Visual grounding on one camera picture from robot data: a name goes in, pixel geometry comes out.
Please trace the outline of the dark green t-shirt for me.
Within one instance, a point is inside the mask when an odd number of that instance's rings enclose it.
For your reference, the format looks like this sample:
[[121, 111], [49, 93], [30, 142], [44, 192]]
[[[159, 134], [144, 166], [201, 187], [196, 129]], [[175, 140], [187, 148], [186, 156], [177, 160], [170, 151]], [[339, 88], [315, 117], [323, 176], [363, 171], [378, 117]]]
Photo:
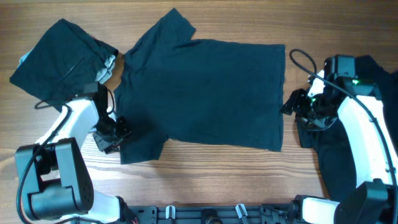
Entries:
[[132, 136], [122, 164], [158, 159], [168, 139], [281, 149], [285, 47], [194, 33], [172, 9], [124, 55], [114, 96]]

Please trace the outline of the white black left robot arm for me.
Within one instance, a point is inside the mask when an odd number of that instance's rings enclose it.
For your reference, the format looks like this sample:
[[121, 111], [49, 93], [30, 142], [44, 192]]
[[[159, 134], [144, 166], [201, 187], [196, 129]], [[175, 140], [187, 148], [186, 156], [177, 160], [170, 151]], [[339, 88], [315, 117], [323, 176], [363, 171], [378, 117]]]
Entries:
[[89, 93], [62, 103], [62, 112], [48, 132], [17, 149], [16, 209], [23, 223], [138, 222], [121, 197], [94, 190], [80, 152], [90, 132], [109, 147], [127, 134], [110, 117], [107, 95]]

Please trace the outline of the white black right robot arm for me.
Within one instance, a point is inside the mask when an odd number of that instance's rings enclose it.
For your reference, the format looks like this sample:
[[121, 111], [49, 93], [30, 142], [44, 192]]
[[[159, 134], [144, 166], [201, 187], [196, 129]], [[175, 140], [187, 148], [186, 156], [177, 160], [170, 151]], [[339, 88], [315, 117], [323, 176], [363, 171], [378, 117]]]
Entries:
[[309, 89], [295, 90], [281, 108], [296, 114], [308, 131], [326, 131], [337, 121], [349, 141], [354, 189], [340, 201], [298, 195], [289, 221], [302, 223], [397, 223], [397, 153], [374, 82], [357, 78], [317, 78]]

